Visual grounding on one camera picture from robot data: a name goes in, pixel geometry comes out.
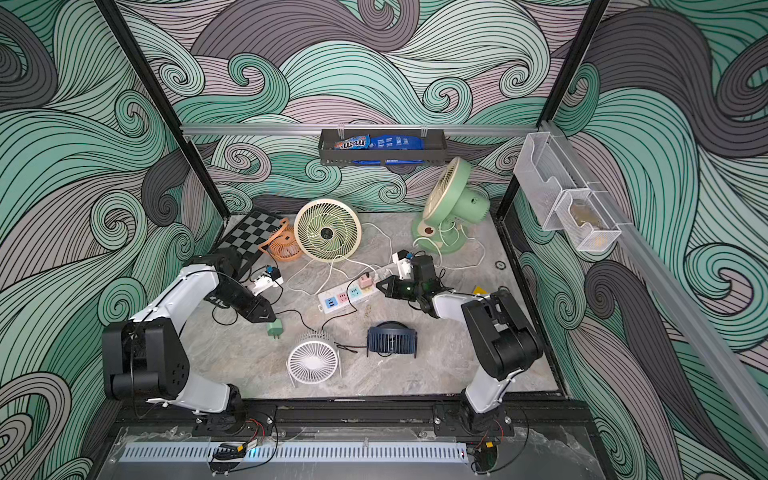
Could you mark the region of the green usb charger plug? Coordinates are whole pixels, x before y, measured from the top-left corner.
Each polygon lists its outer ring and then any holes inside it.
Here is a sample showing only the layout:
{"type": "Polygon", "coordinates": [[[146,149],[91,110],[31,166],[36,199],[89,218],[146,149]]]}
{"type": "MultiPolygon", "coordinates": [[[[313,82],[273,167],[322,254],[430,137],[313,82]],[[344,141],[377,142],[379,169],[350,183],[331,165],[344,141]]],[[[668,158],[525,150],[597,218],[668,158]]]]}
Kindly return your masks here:
{"type": "Polygon", "coordinates": [[[273,339],[279,339],[284,332],[283,323],[280,319],[275,319],[267,325],[267,335],[273,339]]]}

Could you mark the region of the white power strip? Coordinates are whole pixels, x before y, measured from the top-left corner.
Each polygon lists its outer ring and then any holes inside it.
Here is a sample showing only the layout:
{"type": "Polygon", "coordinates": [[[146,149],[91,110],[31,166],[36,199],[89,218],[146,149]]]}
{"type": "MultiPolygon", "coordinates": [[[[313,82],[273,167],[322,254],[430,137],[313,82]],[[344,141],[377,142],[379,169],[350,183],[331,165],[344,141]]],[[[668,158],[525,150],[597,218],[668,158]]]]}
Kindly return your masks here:
{"type": "Polygon", "coordinates": [[[381,292],[376,288],[373,280],[364,281],[364,285],[361,286],[360,281],[356,279],[319,293],[317,295],[318,309],[324,314],[330,315],[380,294],[381,292]]]}

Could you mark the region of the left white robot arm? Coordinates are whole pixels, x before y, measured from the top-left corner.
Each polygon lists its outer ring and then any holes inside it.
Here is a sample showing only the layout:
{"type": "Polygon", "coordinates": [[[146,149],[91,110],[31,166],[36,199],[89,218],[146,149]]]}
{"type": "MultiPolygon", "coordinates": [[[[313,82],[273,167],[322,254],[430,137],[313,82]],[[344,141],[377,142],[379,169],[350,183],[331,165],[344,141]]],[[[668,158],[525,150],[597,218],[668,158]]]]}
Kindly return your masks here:
{"type": "Polygon", "coordinates": [[[104,390],[111,400],[175,406],[196,415],[242,410],[239,389],[196,373],[182,344],[186,323],[204,301],[231,307],[251,323],[276,320],[263,296],[282,287],[278,267],[266,265],[248,287],[241,282],[242,256],[233,248],[193,257],[158,296],[101,337],[104,390]]]}

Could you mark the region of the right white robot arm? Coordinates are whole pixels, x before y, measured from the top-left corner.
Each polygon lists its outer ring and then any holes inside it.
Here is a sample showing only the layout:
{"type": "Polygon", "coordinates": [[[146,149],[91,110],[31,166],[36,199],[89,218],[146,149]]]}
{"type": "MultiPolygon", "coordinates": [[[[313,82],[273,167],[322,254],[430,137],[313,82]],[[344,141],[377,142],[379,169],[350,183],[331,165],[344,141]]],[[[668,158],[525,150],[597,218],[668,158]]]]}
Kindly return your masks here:
{"type": "Polygon", "coordinates": [[[479,363],[464,398],[474,415],[496,410],[514,379],[544,354],[544,344],[509,289],[457,292],[442,283],[433,258],[400,250],[397,272],[377,282],[385,297],[414,302],[427,315],[466,327],[479,363]]]}

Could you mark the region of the orange small fan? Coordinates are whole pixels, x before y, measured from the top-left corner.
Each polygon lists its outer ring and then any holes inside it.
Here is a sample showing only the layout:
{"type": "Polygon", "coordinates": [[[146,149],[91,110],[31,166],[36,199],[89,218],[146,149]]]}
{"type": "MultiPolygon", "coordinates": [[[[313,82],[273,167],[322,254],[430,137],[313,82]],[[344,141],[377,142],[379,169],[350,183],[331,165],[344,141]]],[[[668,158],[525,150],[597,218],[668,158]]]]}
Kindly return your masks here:
{"type": "Polygon", "coordinates": [[[278,262],[295,261],[303,254],[287,218],[280,220],[277,230],[259,246],[259,251],[278,262]]]}

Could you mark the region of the dark blue small fan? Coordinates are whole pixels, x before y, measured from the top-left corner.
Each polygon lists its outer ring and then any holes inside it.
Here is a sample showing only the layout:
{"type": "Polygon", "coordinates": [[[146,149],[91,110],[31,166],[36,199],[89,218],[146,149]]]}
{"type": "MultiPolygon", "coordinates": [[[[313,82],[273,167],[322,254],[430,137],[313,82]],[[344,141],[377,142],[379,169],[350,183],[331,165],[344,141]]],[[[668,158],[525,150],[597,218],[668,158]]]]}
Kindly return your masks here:
{"type": "Polygon", "coordinates": [[[391,355],[412,355],[417,357],[418,333],[405,324],[397,321],[386,321],[371,327],[367,332],[366,354],[379,354],[382,357],[391,355]]]}

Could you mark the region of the green standing desk fan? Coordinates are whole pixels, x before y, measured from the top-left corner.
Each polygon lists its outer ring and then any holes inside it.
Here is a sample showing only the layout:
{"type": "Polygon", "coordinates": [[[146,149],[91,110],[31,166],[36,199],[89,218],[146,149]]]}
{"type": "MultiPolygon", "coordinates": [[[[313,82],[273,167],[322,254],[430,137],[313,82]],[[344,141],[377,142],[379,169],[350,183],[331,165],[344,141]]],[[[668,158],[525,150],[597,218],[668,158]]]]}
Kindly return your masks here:
{"type": "Polygon", "coordinates": [[[490,211],[485,193],[469,185],[471,164],[455,157],[443,170],[419,219],[412,223],[413,245],[442,255],[462,249],[469,239],[465,225],[479,224],[490,211]]]}

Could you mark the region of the cream round desk fan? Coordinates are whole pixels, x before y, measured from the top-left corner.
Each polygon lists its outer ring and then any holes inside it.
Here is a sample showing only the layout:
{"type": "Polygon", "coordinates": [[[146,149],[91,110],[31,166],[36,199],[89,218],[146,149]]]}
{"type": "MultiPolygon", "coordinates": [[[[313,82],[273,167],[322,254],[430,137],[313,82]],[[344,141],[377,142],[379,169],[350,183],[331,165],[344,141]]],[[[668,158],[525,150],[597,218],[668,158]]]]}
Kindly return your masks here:
{"type": "Polygon", "coordinates": [[[308,202],[296,214],[293,231],[297,244],[311,259],[331,263],[348,258],[359,247],[362,225],[347,204],[323,198],[308,202]]]}

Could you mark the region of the white small cage fan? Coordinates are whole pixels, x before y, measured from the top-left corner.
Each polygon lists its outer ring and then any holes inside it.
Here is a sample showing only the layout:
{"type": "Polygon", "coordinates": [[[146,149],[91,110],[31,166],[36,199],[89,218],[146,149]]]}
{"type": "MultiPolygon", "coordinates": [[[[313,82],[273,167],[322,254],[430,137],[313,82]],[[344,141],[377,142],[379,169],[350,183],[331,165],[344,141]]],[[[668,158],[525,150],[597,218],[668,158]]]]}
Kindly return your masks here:
{"type": "Polygon", "coordinates": [[[317,385],[342,373],[338,348],[326,332],[309,332],[300,337],[286,360],[291,384],[317,385]]]}

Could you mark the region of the black white chessboard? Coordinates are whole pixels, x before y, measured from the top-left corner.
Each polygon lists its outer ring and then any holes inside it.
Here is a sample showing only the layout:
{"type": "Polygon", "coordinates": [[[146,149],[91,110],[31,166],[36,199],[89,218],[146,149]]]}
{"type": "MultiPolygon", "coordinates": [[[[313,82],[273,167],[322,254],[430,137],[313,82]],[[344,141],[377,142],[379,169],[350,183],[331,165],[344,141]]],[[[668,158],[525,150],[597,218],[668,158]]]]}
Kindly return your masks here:
{"type": "Polygon", "coordinates": [[[244,276],[249,269],[264,255],[264,245],[273,238],[287,220],[267,211],[254,207],[224,237],[215,244],[210,253],[223,251],[240,260],[238,275],[244,276]]]}

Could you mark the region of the blue candy bag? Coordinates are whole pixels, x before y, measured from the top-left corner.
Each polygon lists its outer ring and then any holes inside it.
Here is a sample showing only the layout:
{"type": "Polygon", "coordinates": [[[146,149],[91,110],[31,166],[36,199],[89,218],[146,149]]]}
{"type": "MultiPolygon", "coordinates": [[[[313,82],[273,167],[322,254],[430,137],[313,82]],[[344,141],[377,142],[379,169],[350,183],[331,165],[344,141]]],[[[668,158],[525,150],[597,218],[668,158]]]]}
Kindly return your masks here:
{"type": "Polygon", "coordinates": [[[408,135],[354,136],[335,142],[334,150],[423,150],[420,137],[408,135]]]}

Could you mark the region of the black wall shelf basket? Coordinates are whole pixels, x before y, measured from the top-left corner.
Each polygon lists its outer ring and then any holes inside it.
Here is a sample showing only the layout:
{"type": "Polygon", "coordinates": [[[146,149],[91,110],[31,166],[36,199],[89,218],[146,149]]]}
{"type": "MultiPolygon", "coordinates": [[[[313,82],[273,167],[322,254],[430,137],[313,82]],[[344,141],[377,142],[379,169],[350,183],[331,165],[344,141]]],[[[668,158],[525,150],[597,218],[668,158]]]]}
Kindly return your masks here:
{"type": "Polygon", "coordinates": [[[318,140],[319,156],[324,165],[332,166],[392,166],[392,165],[443,165],[448,161],[445,134],[439,129],[392,128],[391,126],[354,125],[323,129],[318,140]],[[369,135],[408,135],[420,137],[423,150],[334,150],[340,140],[369,135]]]}

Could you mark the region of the clear plastic wall bin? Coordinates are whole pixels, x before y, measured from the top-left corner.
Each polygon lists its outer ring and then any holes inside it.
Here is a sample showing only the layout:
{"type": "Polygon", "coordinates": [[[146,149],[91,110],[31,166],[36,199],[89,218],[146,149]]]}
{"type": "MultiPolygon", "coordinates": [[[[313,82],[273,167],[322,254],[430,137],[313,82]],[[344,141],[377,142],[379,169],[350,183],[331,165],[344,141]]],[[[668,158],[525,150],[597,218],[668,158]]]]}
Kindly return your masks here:
{"type": "Polygon", "coordinates": [[[563,136],[536,132],[525,138],[514,174],[545,231],[563,229],[555,212],[563,194],[586,187],[574,159],[570,143],[563,136]]]}

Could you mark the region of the small clear wall bin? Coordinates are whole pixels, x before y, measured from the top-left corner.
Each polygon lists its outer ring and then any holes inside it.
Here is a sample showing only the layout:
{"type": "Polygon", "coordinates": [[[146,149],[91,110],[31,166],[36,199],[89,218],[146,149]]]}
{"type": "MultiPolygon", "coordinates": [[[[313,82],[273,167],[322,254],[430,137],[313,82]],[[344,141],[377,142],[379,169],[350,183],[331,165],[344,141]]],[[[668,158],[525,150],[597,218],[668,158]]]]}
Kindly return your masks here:
{"type": "Polygon", "coordinates": [[[554,211],[576,251],[606,253],[621,234],[589,189],[565,190],[554,211]]]}

